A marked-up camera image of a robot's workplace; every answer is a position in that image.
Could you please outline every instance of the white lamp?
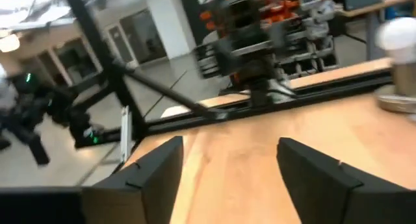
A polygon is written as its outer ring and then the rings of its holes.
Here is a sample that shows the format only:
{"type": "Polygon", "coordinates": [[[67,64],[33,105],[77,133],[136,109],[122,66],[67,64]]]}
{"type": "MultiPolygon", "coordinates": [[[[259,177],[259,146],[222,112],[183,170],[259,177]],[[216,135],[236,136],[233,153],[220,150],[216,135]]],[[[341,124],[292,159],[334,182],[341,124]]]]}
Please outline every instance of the white lamp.
{"type": "Polygon", "coordinates": [[[0,50],[3,53],[17,50],[19,47],[20,41],[16,34],[11,34],[4,38],[0,38],[0,50]]]}

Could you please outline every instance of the black metal frame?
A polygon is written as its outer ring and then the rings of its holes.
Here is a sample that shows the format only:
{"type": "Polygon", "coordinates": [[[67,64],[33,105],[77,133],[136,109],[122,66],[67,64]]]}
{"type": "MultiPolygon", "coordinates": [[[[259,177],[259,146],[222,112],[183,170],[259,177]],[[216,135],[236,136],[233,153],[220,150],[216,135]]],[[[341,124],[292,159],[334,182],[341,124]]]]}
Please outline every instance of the black metal frame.
{"type": "MultiPolygon", "coordinates": [[[[73,14],[78,20],[80,28],[84,32],[87,40],[90,42],[92,50],[95,52],[97,59],[103,67],[103,71],[100,74],[100,76],[102,76],[101,78],[107,80],[108,82],[107,87],[103,88],[101,91],[85,101],[77,104],[76,107],[87,109],[110,93],[115,92],[120,104],[123,106],[129,106],[132,112],[133,138],[136,140],[133,150],[145,137],[153,134],[178,131],[233,119],[247,118],[260,114],[348,97],[351,95],[370,92],[379,86],[392,82],[390,71],[386,68],[379,71],[362,73],[352,77],[297,88],[295,89],[295,92],[298,95],[298,98],[283,103],[254,108],[250,106],[248,100],[245,100],[207,108],[198,103],[193,103],[180,93],[173,92],[169,88],[157,84],[141,74],[136,74],[134,71],[126,69],[125,66],[119,62],[116,62],[110,56],[109,48],[101,39],[100,33],[97,30],[97,27],[94,24],[94,21],[87,11],[83,1],[68,0],[68,3],[72,8],[73,14]],[[126,83],[124,82],[124,77],[126,75],[148,88],[151,88],[152,90],[171,98],[179,104],[186,106],[191,109],[191,112],[146,122],[126,83]]],[[[120,129],[109,130],[105,133],[105,136],[106,140],[101,143],[118,142],[120,140],[120,129]]]]}

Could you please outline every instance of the wooden tabletop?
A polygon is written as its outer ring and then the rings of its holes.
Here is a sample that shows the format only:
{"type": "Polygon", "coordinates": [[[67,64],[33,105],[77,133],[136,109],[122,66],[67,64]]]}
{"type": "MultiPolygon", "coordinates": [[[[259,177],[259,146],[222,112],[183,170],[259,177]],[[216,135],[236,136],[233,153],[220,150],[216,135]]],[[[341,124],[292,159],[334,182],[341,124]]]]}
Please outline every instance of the wooden tabletop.
{"type": "MultiPolygon", "coordinates": [[[[295,87],[386,68],[381,59],[293,80],[295,87]]],[[[218,105],[229,95],[202,101],[218,105]]],[[[169,108],[165,114],[186,111],[169,108]]],[[[373,175],[416,189],[416,125],[379,109],[371,93],[146,138],[126,165],[172,136],[184,139],[182,178],[171,223],[300,223],[276,145],[290,137],[373,175]]]]}
{"type": "Polygon", "coordinates": [[[374,12],[374,11],[377,11],[377,10],[381,10],[381,9],[387,8],[389,6],[397,5],[397,4],[400,4],[400,3],[405,3],[405,2],[408,2],[408,1],[416,1],[416,0],[380,0],[380,3],[374,4],[374,5],[371,5],[371,6],[366,6],[366,7],[357,9],[357,10],[348,10],[348,11],[347,10],[342,10],[342,11],[339,11],[339,13],[342,14],[343,16],[346,16],[346,17],[354,17],[354,16],[359,16],[359,15],[362,15],[362,14],[366,14],[366,13],[369,13],[369,12],[374,12]]]}

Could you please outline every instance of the desk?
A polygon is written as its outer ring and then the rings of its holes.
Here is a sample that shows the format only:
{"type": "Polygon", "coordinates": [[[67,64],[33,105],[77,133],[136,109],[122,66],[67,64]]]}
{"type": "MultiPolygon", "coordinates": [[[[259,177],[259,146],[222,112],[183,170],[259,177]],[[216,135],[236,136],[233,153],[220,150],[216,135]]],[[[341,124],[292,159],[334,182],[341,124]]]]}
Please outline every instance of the desk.
{"type": "Polygon", "coordinates": [[[376,46],[375,43],[376,31],[380,26],[379,11],[389,6],[394,6],[408,1],[416,0],[381,0],[380,3],[371,6],[366,6],[357,10],[342,10],[339,12],[341,15],[349,18],[363,14],[367,15],[365,20],[367,32],[367,60],[381,58],[384,55],[384,52],[378,46],[376,46]]]}
{"type": "MultiPolygon", "coordinates": [[[[388,59],[295,79],[293,86],[386,68],[388,59]]],[[[238,95],[203,101],[207,105],[238,95]]],[[[184,111],[168,109],[165,115],[184,111]]],[[[369,94],[146,138],[126,165],[175,135],[184,138],[182,178],[171,223],[300,223],[276,145],[291,137],[355,167],[416,188],[416,125],[385,112],[369,94]]]]}

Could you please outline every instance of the gray floor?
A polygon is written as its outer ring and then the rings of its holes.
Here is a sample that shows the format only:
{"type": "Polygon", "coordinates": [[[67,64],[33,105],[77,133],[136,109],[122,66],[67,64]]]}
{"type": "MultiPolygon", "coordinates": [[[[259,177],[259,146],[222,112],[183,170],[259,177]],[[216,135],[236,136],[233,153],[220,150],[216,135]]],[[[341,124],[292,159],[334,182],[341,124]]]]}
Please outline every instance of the gray floor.
{"type": "MultiPolygon", "coordinates": [[[[350,33],[364,39],[362,24],[350,25],[350,33]]],[[[365,45],[350,38],[336,38],[335,46],[342,66],[365,60],[365,45]]],[[[194,101],[215,97],[228,81],[201,80],[191,56],[143,66],[147,76],[169,86],[194,101]]],[[[135,82],[126,80],[146,119],[157,119],[167,108],[176,104],[135,82]]],[[[90,109],[92,121],[106,127],[120,126],[120,106],[114,95],[108,96],[90,109]]],[[[50,165],[38,168],[29,149],[13,136],[12,147],[0,153],[0,186],[74,186],[91,185],[108,176],[118,159],[118,145],[102,145],[76,151],[66,129],[54,125],[48,118],[37,128],[51,157],[50,165]]]]}

